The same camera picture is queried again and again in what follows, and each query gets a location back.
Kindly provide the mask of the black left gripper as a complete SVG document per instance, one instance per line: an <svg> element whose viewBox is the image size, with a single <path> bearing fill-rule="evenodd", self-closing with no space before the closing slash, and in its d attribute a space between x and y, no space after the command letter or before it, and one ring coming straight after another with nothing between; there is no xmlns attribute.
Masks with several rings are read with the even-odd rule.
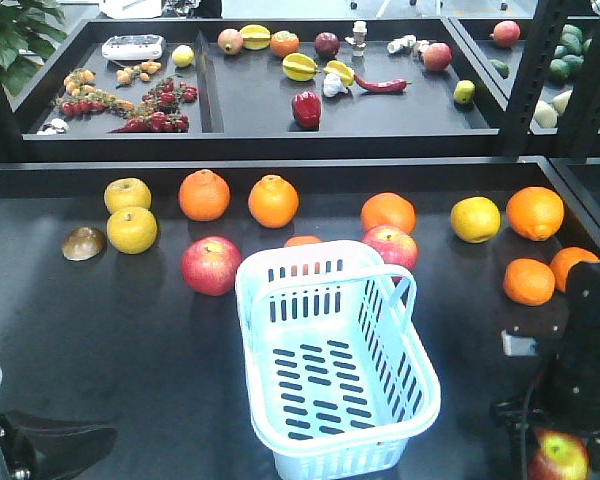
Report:
<svg viewBox="0 0 600 480"><path fill-rule="evenodd" d="M0 415L0 479L75 478L108 456L117 429L95 421Z"/></svg>

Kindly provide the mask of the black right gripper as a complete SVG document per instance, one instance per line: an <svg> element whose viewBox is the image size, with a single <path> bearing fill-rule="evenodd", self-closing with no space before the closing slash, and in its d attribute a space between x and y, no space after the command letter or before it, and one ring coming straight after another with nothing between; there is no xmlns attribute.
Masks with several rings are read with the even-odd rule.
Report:
<svg viewBox="0 0 600 480"><path fill-rule="evenodd" d="M600 331L565 332L526 391L492 403L490 413L508 430L514 459L532 435L554 431L583 440L600 472Z"/></svg>

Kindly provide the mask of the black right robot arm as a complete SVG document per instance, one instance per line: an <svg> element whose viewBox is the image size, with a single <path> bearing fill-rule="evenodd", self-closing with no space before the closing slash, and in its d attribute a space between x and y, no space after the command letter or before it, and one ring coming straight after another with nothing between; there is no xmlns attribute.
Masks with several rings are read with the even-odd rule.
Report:
<svg viewBox="0 0 600 480"><path fill-rule="evenodd" d="M501 333L505 355L542 360L524 393L490 407L523 479L559 479L578 460L600 472L600 263L569 270L566 300L559 338Z"/></svg>

